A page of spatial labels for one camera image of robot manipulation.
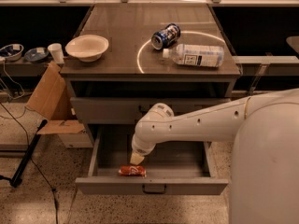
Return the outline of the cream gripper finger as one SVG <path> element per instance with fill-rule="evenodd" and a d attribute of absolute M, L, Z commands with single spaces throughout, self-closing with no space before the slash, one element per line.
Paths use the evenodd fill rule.
<path fill-rule="evenodd" d="M 131 158 L 130 158 L 130 163 L 132 165 L 139 165 L 144 159 L 145 159 L 144 156 L 141 156 L 141 155 L 133 152 L 131 155 Z"/>

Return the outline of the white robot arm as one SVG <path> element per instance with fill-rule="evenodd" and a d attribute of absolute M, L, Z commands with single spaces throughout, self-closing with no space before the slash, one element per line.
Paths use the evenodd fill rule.
<path fill-rule="evenodd" d="M 135 126 L 131 163 L 167 141 L 234 143 L 230 224 L 299 224 L 299 89 L 179 116 L 156 104 Z"/>

